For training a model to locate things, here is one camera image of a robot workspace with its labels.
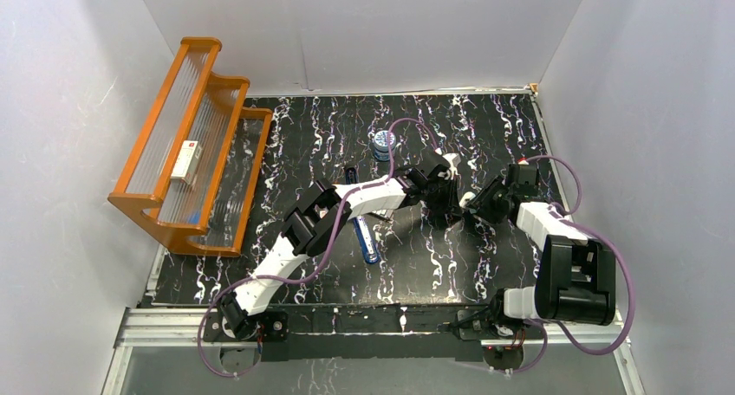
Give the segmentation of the silver staple strips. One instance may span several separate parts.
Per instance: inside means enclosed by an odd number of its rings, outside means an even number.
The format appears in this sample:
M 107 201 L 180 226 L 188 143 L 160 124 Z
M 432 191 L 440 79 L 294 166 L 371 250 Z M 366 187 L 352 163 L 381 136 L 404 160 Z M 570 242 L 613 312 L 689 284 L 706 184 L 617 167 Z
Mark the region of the silver staple strips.
M 393 220 L 394 210 L 375 210 L 370 215 L 382 221 L 391 222 Z

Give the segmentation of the blue black stapler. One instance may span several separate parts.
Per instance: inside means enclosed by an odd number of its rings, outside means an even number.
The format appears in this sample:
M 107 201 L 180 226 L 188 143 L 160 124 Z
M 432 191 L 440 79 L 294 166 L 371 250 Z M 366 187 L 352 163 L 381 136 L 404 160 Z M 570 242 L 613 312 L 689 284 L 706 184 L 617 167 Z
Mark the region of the blue black stapler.
M 344 177 L 348 185 L 359 182 L 358 173 L 354 166 L 349 165 L 344 167 Z M 371 228 L 368 226 L 364 217 L 355 217 L 352 223 L 365 263 L 376 264 L 380 261 L 381 254 L 376 248 Z

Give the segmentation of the white light-blue staple remover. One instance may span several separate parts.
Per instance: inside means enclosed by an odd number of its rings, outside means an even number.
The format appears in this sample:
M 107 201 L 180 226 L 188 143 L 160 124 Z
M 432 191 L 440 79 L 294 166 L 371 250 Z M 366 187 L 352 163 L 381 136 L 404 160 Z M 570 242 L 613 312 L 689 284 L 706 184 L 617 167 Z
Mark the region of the white light-blue staple remover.
M 476 194 L 472 191 L 466 192 L 459 200 L 459 206 L 465 209 L 469 203 L 476 197 Z

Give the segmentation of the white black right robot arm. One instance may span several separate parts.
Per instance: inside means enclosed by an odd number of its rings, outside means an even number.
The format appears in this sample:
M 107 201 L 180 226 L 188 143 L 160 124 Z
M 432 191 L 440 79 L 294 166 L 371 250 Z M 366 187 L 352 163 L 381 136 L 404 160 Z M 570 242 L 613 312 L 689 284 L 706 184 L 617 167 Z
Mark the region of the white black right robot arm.
M 570 226 L 555 205 L 539 195 L 539 170 L 511 164 L 478 193 L 466 193 L 461 208 L 477 220 L 508 221 L 539 248 L 534 285 L 501 288 L 489 307 L 472 316 L 509 338 L 525 321 L 571 321 L 607 326 L 615 317 L 615 256 L 603 243 Z

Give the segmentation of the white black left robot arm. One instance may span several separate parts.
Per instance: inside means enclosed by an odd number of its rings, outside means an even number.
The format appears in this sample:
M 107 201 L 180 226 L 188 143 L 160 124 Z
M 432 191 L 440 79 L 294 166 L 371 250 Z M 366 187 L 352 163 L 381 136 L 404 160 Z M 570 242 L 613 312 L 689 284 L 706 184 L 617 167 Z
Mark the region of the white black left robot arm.
M 283 284 L 297 284 L 293 271 L 318 256 L 321 261 L 315 271 L 303 278 L 304 282 L 314 280 L 326 266 L 342 228 L 352 219 L 417 203 L 441 217 L 455 215 L 460 211 L 457 181 L 455 165 L 444 160 L 358 184 L 315 181 L 285 212 L 281 231 L 264 259 L 249 276 L 225 289 L 212 307 L 235 339 L 251 338 L 275 292 Z

